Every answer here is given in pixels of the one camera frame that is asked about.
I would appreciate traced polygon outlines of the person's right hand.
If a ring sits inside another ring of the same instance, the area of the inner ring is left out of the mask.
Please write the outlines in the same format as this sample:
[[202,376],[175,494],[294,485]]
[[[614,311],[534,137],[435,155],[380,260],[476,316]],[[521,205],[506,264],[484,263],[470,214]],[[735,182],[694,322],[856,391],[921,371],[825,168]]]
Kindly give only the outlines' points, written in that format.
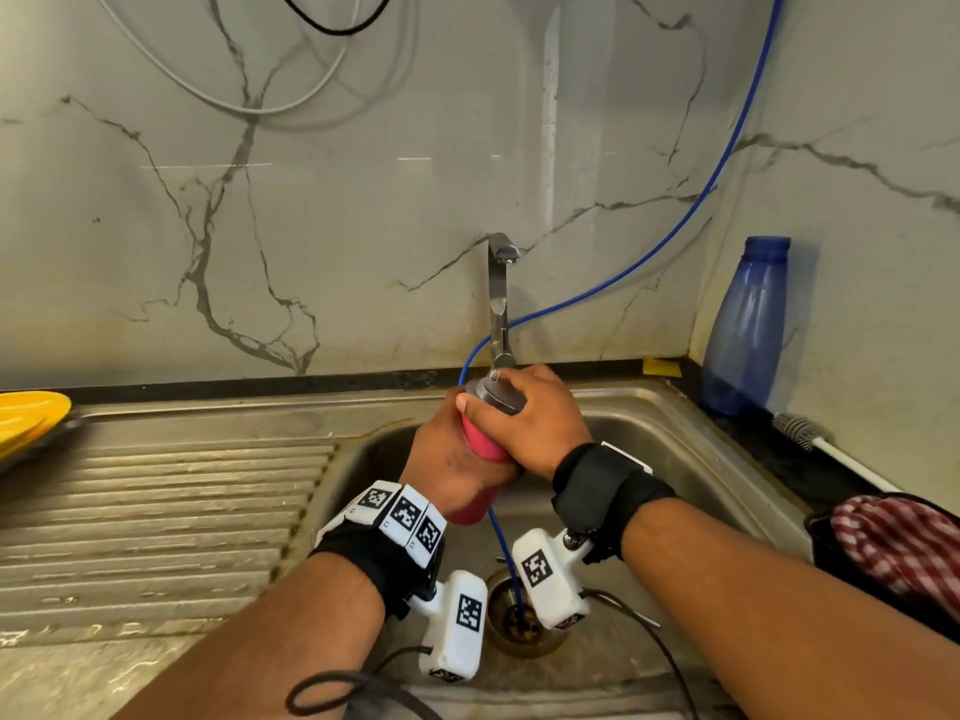
[[526,398],[519,413],[519,444],[502,446],[522,468],[551,480],[571,452],[594,438],[566,384],[548,366],[498,370]]

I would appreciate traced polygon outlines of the person's left hand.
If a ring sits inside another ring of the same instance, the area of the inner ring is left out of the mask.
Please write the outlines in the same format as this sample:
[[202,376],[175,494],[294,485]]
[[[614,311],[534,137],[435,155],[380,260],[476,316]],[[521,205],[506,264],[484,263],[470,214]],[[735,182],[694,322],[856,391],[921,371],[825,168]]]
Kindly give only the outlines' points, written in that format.
[[435,427],[438,410],[416,430],[399,481],[413,486],[449,519],[485,489],[502,489],[517,480],[522,468],[513,461],[481,459],[467,442],[442,439]]

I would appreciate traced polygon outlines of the pink bottle with grey lid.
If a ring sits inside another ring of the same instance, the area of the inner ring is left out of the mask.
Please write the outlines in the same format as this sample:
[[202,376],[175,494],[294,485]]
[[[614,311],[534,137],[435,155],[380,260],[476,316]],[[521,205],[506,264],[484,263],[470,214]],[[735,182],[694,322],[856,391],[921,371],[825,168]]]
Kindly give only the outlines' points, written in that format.
[[[493,371],[469,381],[465,390],[507,416],[519,414],[526,405],[526,397],[514,386],[502,381]],[[498,442],[491,439],[464,415],[461,416],[461,423],[466,442],[481,459],[504,464],[513,461]],[[500,491],[501,488],[498,486],[485,488],[466,507],[451,514],[448,520],[463,527],[477,524],[484,519],[488,510],[494,505]]]

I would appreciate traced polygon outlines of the person's right forearm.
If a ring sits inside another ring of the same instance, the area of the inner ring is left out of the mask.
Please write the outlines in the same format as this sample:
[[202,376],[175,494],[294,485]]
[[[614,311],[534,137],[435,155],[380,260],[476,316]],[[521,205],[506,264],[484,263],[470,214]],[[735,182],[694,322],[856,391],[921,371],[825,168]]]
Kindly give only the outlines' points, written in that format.
[[750,720],[960,720],[960,645],[685,501],[621,552]]

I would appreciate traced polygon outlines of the person's left forearm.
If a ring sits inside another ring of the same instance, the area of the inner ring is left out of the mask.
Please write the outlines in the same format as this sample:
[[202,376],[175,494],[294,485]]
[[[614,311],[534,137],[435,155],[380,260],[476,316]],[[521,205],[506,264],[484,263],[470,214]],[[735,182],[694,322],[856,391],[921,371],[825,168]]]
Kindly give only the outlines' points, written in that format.
[[366,662],[385,620],[372,581],[346,558],[306,559],[161,671],[111,720],[289,720],[294,685]]

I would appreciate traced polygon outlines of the steel tap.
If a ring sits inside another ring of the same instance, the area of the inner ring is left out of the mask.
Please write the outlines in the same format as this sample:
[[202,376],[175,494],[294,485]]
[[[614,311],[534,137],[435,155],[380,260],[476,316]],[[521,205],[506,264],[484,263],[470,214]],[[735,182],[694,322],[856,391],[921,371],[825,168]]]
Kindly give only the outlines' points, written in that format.
[[507,269],[522,254],[512,240],[502,232],[486,239],[486,272],[489,313],[489,349],[494,368],[514,368],[517,365],[509,338]]

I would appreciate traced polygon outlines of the sink drain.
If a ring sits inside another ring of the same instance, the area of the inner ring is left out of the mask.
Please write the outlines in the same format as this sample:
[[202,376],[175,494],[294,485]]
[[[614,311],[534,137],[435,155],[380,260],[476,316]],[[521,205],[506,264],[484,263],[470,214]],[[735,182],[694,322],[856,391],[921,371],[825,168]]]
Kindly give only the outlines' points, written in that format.
[[567,635],[558,629],[546,629],[529,596],[520,587],[520,599],[509,570],[491,574],[486,580],[485,639],[502,654],[524,661],[547,657],[558,651]]

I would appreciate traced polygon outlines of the blue plastic bottle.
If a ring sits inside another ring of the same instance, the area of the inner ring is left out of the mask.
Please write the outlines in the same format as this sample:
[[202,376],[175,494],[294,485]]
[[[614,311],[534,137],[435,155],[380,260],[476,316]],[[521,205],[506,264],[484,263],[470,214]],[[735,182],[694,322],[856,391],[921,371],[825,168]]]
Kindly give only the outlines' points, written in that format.
[[765,405],[786,328],[791,239],[750,237],[718,310],[702,362],[702,404],[728,417]]

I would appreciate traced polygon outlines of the steel sink with drainboard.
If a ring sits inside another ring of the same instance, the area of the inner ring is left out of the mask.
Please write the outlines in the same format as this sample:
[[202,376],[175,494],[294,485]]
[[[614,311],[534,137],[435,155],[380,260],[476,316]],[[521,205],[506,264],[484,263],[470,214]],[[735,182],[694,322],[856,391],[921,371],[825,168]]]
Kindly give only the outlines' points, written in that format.
[[[596,439],[642,459],[687,502],[812,563],[809,509],[661,380],[570,384]],[[104,720],[306,555],[362,488],[402,471],[444,392],[141,403],[78,410],[79,427],[0,476],[0,720]],[[701,717],[733,702],[679,626],[615,560],[578,567],[662,623]],[[633,620],[593,606],[558,649],[485,641],[474,680],[392,677],[447,720],[680,713],[666,659]]]

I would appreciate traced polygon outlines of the white bottle brush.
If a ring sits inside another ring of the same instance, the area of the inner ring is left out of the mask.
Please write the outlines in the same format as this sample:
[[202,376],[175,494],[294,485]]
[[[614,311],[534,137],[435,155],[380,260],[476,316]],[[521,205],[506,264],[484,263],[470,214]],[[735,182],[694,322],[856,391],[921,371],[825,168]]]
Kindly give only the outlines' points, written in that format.
[[833,434],[821,424],[796,413],[781,411],[773,415],[772,426],[804,450],[819,450],[831,457],[882,493],[894,494],[902,491],[866,464],[837,447]]

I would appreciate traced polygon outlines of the black container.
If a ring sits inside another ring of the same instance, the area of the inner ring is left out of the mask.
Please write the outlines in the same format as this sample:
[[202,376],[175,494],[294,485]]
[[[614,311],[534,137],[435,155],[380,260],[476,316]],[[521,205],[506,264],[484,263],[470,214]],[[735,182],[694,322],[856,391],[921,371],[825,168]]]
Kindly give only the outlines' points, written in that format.
[[[888,495],[888,493],[867,496],[885,495]],[[919,496],[915,497],[918,497],[921,501],[936,505]],[[806,520],[804,520],[803,526],[809,533],[812,541],[813,562],[815,566],[818,569],[821,569],[822,571],[832,575],[833,577],[849,584],[850,586],[857,588],[859,591],[869,594],[873,598],[895,609],[906,617],[914,619],[918,623],[926,626],[931,631],[941,635],[951,642],[960,645],[960,625],[954,623],[949,618],[942,616],[942,614],[938,613],[934,609],[917,607],[910,604],[908,601],[899,598],[889,590],[880,587],[877,583],[867,578],[854,567],[852,562],[843,555],[838,541],[834,537],[834,532],[830,526],[829,518],[834,508],[823,511],[819,514],[810,515]]]

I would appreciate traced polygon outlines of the yellow plate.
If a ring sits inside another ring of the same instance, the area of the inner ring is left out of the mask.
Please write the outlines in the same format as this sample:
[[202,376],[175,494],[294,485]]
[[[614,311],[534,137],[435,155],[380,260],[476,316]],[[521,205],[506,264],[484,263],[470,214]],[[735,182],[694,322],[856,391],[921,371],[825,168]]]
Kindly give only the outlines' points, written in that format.
[[0,393],[0,463],[39,447],[65,427],[72,400],[49,390]]

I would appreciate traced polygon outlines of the red checked cloth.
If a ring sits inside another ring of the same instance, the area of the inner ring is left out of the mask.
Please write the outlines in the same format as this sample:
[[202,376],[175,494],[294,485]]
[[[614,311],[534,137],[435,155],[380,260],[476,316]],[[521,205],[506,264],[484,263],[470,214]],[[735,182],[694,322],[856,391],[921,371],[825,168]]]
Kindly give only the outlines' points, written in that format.
[[882,589],[960,625],[960,517],[904,493],[849,498],[829,515],[843,555]]

